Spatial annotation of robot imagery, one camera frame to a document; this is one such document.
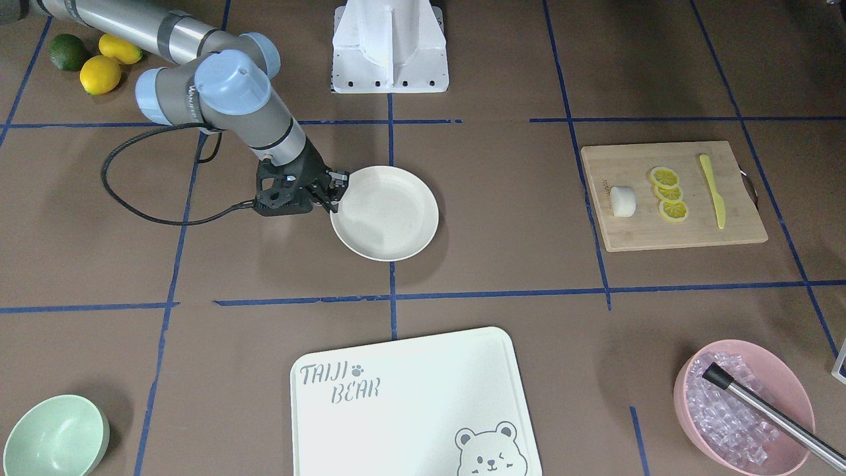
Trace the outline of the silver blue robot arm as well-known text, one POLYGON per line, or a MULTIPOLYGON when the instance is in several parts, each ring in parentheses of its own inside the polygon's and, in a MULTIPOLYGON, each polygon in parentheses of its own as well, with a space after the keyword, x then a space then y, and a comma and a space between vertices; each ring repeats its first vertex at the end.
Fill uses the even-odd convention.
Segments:
POLYGON ((235 36, 151 1, 3 1, 2 23, 44 13, 117 36, 173 64, 142 73, 135 99, 160 132, 233 132, 256 154, 256 198, 238 204, 263 216, 336 213, 350 175, 333 171, 271 80, 281 66, 263 35, 235 36))

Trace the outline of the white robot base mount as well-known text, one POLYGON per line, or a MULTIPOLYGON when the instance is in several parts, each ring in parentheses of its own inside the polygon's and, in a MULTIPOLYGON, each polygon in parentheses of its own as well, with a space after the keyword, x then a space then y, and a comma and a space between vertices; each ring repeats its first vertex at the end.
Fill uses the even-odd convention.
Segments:
POLYGON ((338 94, 444 93, 443 12, 430 1, 348 1, 334 12, 330 87, 338 94))

